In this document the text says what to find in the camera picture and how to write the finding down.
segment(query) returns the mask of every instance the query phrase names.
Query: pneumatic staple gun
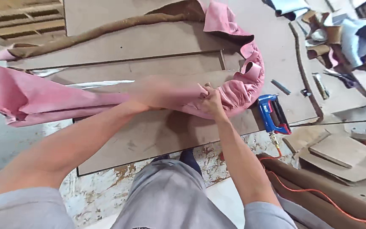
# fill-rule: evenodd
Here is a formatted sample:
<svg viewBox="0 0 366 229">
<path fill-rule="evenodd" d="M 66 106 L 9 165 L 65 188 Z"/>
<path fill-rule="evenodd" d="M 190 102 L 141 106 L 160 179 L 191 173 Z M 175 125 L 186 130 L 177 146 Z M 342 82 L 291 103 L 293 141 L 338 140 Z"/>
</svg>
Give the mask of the pneumatic staple gun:
<svg viewBox="0 0 366 229">
<path fill-rule="evenodd" d="M 279 149 L 279 142 L 277 141 L 275 134 L 291 134 L 292 131 L 290 130 L 289 124 L 287 123 L 282 107 L 279 104 L 278 95 L 259 96 L 258 107 L 259 111 L 261 112 L 266 132 L 269 133 L 269 137 L 275 147 Z M 279 121 L 278 126 L 276 126 L 272 120 L 271 113 L 273 111 L 276 114 L 277 120 Z"/>
</svg>

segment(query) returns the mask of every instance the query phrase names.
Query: workbench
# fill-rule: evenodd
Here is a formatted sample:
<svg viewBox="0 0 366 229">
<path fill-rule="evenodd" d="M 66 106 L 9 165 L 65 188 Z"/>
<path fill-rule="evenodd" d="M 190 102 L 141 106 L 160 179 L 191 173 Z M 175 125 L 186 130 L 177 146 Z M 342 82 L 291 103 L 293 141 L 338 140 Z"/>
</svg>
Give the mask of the workbench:
<svg viewBox="0 0 366 229">
<path fill-rule="evenodd" d="M 123 18 L 142 15 L 172 0 L 108 1 L 66 0 L 64 2 L 68 35 L 75 35 Z M 308 60 L 304 36 L 292 29 L 284 17 L 261 1 L 230 1 L 237 24 L 255 35 L 265 65 L 262 94 L 279 94 L 289 123 L 314 122 L 323 112 L 333 113 L 366 105 L 356 89 L 346 89 L 336 78 L 327 77 L 333 91 L 323 101 L 311 72 L 324 68 Z M 198 83 L 211 81 L 219 86 L 238 71 L 244 59 L 233 50 L 238 46 L 220 37 L 202 32 L 202 23 L 170 22 L 136 26 L 75 45 L 47 55 L 9 62 L 23 69 L 69 67 L 49 76 L 61 84 L 104 80 L 137 80 L 146 75 L 192 75 Z M 284 94 L 270 83 L 276 80 L 292 93 Z M 309 88 L 313 96 L 301 90 Z M 94 92 L 119 92 L 118 86 L 94 88 Z M 232 117 L 237 132 L 248 134 L 263 130 L 259 112 L 254 107 Z M 182 112 L 163 110 L 137 115 L 116 133 L 93 157 L 78 167 L 78 175 L 130 164 L 163 154 L 178 152 L 218 141 L 213 120 Z"/>
</svg>

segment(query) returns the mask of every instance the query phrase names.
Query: person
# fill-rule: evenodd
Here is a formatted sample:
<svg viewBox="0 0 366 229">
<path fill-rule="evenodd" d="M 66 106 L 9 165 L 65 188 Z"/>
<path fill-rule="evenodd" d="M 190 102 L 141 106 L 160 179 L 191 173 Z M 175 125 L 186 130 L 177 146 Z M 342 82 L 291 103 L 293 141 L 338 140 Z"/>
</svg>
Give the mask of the person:
<svg viewBox="0 0 366 229">
<path fill-rule="evenodd" d="M 245 228 L 293 228 L 269 179 L 225 115 L 220 93 L 204 87 L 202 108 L 217 123 L 228 171 L 244 205 Z M 47 136 L 0 171 L 0 228 L 74 228 L 58 188 L 136 114 L 151 107 L 129 100 Z M 135 175 L 112 228 L 235 228 L 207 198 L 192 152 L 160 157 Z"/>
</svg>

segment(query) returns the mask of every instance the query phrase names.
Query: forearm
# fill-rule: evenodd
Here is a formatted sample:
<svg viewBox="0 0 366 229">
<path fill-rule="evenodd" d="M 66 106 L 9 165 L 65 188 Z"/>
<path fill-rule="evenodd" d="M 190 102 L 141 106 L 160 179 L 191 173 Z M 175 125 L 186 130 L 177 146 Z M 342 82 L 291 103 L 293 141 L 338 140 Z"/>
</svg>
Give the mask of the forearm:
<svg viewBox="0 0 366 229">
<path fill-rule="evenodd" d="M 70 125 L 22 152 L 14 163 L 67 174 L 94 155 L 119 129 L 143 110 L 122 103 Z"/>
<path fill-rule="evenodd" d="M 261 163 L 226 115 L 216 116 L 216 123 L 224 159 L 243 205 L 262 201 L 280 206 Z"/>
<path fill-rule="evenodd" d="M 49 135 L 0 171 L 0 194 L 27 187 L 58 188 L 70 171 L 147 108 L 134 102 L 122 103 Z"/>
</svg>

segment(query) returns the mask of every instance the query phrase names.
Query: gathered fabric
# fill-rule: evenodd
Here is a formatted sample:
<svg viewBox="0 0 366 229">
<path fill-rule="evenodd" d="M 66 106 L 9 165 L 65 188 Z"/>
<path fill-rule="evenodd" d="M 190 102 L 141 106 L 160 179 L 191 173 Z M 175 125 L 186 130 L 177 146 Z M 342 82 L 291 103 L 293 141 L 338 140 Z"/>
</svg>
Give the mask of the gathered fabric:
<svg viewBox="0 0 366 229">
<path fill-rule="evenodd" d="M 191 0 L 189 2 L 190 7 L 196 6 Z M 211 1 L 204 12 L 204 31 L 241 44 L 240 52 L 246 59 L 241 70 L 234 74 L 233 80 L 226 81 L 217 88 L 227 116 L 232 117 L 245 111 L 260 95 L 264 80 L 262 55 L 253 41 L 254 35 L 243 31 L 235 23 L 235 15 L 227 5 Z M 22 50 L 35 48 L 20 46 Z M 188 97 L 192 98 L 191 101 L 172 109 L 211 119 L 201 107 L 201 96 L 204 93 L 206 91 L 201 87 L 191 90 L 184 98 L 185 102 Z M 94 93 L 69 88 L 35 75 L 0 66 L 0 113 L 11 126 L 30 126 L 94 115 L 127 100 L 128 93 Z"/>
</svg>

